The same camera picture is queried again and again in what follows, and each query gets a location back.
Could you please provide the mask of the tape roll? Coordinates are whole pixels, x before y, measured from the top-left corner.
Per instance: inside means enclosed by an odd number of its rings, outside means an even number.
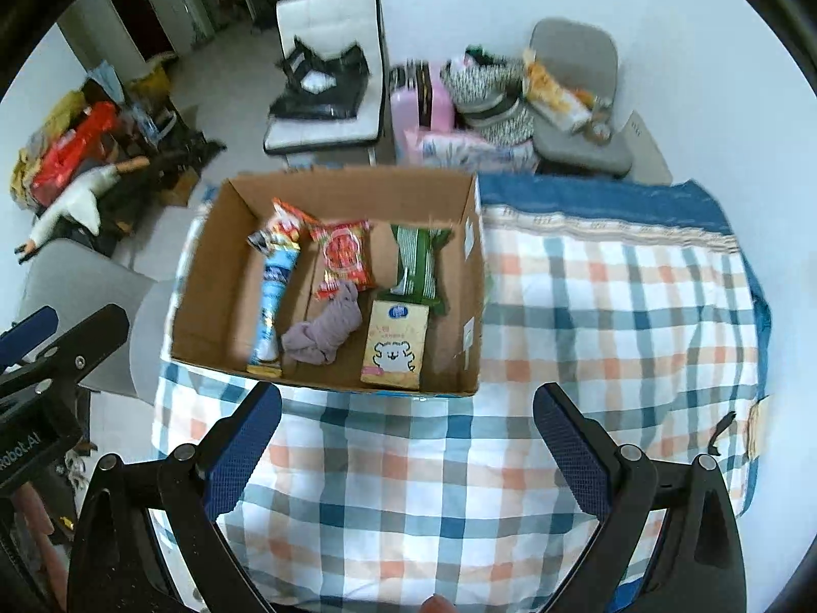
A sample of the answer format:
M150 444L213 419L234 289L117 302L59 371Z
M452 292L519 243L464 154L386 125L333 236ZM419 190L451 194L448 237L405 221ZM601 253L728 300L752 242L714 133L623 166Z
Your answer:
M591 121L584 127L584 137L596 146L606 146L612 140L613 130L605 121Z

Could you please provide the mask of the grey chair at left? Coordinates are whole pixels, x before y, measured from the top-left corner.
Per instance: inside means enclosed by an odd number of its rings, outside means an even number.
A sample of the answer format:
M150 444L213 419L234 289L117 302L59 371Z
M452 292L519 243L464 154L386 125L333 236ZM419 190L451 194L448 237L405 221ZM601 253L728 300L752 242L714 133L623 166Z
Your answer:
M144 403L154 402L165 339L171 281L155 281L71 240L45 244L29 262L18 314L53 307L59 334L109 303L122 307L129 336L83 385Z

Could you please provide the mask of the yellow Vinda tissue pack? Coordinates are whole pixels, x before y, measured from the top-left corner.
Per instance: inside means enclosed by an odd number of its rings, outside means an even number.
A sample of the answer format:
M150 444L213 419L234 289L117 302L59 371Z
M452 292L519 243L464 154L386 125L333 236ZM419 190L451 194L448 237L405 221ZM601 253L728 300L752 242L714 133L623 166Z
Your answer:
M360 381L420 389L428 324L429 309L423 304L376 300L368 322Z

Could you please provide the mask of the orange white snack bag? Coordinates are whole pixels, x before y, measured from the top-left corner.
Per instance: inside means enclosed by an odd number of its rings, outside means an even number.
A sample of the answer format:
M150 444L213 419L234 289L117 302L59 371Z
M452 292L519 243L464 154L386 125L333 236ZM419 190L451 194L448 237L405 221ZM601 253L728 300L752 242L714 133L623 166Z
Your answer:
M590 122L590 109L561 86L543 62L537 60L535 50L523 51L522 62L523 95L550 125L562 133L573 134Z

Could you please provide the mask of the black plastic bag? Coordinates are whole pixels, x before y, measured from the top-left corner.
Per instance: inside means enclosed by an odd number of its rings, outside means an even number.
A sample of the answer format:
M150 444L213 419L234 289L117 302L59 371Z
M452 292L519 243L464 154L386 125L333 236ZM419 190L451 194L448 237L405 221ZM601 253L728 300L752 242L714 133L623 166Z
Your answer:
M357 116L370 80L366 54L357 43L339 56L324 58L296 37L278 64L285 86L269 115L287 121L348 121Z

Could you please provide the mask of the mauve cloth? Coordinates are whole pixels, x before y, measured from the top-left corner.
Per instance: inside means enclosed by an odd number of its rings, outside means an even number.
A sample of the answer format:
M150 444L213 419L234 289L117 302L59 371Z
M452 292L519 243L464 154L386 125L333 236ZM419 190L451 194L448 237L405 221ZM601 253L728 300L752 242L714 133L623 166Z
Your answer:
M334 363L339 347L362 326L363 316L357 299L356 285L342 281L337 293L314 320L298 322L281 336L284 353L299 363Z

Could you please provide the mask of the pink suitcase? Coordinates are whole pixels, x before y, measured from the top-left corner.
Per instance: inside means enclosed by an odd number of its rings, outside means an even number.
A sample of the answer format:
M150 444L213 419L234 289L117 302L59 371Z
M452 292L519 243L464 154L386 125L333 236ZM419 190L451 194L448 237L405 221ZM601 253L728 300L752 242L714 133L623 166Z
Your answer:
M450 131L455 107L440 78L443 65L424 60L393 65L388 74L393 137L399 146L407 130Z

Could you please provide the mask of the brown cardboard box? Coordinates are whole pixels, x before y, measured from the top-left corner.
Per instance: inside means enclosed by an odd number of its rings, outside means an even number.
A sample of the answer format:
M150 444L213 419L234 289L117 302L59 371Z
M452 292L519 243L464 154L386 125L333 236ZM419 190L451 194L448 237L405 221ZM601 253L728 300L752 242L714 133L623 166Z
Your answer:
M171 356L290 386L469 397L482 313L473 174L244 174L219 188L191 249Z

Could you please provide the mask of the yellow cloth pile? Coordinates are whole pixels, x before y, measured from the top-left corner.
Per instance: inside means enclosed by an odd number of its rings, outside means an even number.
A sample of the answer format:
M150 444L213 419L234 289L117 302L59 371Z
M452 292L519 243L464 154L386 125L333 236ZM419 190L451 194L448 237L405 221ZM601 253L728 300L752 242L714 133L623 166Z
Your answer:
M69 129L70 121L86 107L86 98L79 90L72 90L54 105L43 125L33 131L27 144L18 151L17 163L11 173L10 195L19 209L35 210L32 183L40 170L41 160L51 144Z

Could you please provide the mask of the green snack packet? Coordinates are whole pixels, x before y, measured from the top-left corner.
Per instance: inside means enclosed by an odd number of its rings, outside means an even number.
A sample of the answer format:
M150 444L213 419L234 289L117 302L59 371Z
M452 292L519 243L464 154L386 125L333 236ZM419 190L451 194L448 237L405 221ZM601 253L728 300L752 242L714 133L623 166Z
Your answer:
M392 288L379 294L381 299L403 300L428 307L434 316L445 316L445 297L438 285L436 260L449 242L450 228L417 228L392 224L397 245L397 279Z

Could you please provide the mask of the white goose plush toy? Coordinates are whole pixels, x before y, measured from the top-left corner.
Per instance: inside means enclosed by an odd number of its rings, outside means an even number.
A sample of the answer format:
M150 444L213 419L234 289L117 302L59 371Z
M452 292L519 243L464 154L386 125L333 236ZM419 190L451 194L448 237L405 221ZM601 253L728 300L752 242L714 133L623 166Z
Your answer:
M86 228L90 234L99 234L101 226L99 197L118 184L123 174L144 169L150 163L151 160L146 156L137 156L123 162L97 166L72 181L41 213L33 224L27 240L14 249L18 263L22 264L31 259L37 250L50 240L61 219L73 220Z

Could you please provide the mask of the blue long snack tube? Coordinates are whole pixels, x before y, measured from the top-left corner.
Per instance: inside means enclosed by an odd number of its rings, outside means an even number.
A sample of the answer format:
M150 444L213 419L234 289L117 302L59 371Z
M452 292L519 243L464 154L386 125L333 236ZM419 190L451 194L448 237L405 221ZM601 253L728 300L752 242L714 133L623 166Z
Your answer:
M298 261L300 245L267 230L254 232L248 242L265 256L265 264L260 284L259 320L247 370L262 378L278 378L281 355L276 320Z

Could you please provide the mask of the orange panda snack packet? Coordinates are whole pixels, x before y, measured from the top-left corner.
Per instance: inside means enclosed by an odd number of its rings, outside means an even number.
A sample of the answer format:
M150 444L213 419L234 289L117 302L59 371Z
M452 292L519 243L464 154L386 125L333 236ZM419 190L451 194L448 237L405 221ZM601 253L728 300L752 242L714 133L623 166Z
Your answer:
M303 212L299 207L292 206L280 198L274 198L273 214L267 222L267 231L273 245L299 249L310 231L319 224L319 220Z

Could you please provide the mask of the pink floral pillow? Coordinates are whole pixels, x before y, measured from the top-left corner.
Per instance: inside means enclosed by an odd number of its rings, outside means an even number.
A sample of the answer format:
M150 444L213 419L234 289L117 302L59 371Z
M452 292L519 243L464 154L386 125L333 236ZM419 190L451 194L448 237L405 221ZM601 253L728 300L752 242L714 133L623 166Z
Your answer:
M540 158L531 141L495 146L462 130L410 129L396 146L396 160L410 166L459 168L467 172L533 173Z

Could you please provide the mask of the red plastic bag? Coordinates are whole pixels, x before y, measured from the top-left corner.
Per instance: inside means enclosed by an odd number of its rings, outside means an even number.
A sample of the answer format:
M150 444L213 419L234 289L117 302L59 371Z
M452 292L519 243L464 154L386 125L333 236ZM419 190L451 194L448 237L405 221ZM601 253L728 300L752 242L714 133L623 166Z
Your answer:
M51 144L31 184L33 198L40 206L50 206L62 194L84 160L104 158L101 140L118 127L118 115L114 103L99 101L76 129Z

